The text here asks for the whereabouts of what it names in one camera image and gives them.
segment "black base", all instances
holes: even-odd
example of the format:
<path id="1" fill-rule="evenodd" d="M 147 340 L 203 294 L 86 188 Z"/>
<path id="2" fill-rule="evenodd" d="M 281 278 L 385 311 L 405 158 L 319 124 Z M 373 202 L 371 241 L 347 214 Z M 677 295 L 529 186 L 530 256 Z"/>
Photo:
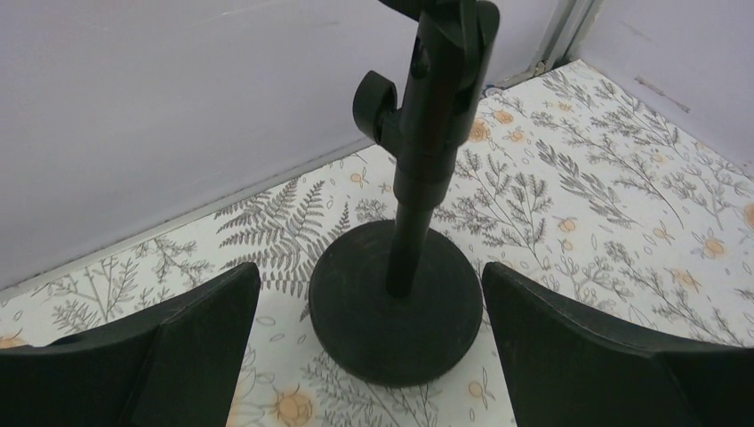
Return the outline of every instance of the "black base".
<path id="1" fill-rule="evenodd" d="M 430 230 L 411 294 L 385 290 L 393 221 L 344 234 L 319 259 L 309 285 L 317 338 L 347 372 L 369 383 L 407 387 L 454 367 L 477 337 L 482 292 L 453 242 Z"/>

